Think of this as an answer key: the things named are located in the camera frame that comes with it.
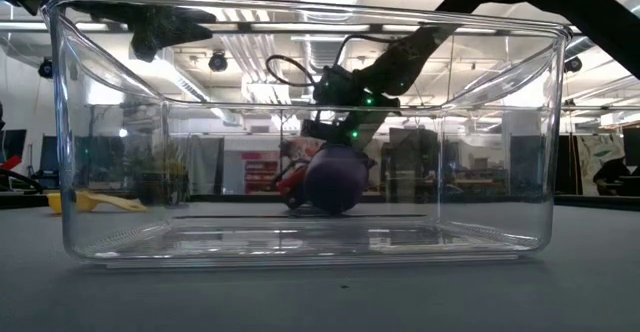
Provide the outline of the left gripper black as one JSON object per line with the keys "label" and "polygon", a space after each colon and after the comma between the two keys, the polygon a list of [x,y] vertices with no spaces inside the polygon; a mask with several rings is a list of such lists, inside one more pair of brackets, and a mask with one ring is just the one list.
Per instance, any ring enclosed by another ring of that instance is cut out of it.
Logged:
{"label": "left gripper black", "polygon": [[71,7],[95,21],[124,24],[133,33],[130,47],[134,56],[147,63],[166,47],[210,39],[213,32],[205,24],[218,22],[213,13],[170,5],[76,1]]}

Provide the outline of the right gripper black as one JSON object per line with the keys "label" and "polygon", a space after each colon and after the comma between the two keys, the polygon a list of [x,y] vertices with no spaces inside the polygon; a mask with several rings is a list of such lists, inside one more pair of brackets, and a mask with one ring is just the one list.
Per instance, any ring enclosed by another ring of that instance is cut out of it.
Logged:
{"label": "right gripper black", "polygon": [[300,134],[328,144],[365,148],[384,124],[391,109],[400,107],[398,98],[388,98],[359,82],[340,65],[325,66],[314,85],[317,113],[304,119]]}

